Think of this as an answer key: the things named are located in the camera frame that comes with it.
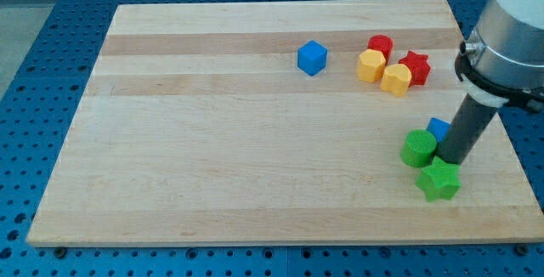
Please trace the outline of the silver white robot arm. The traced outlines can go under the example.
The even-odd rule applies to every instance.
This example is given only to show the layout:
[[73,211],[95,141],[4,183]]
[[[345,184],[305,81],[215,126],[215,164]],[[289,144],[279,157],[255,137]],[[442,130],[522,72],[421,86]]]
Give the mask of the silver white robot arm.
[[543,0],[488,0],[455,70],[481,105],[542,112]]

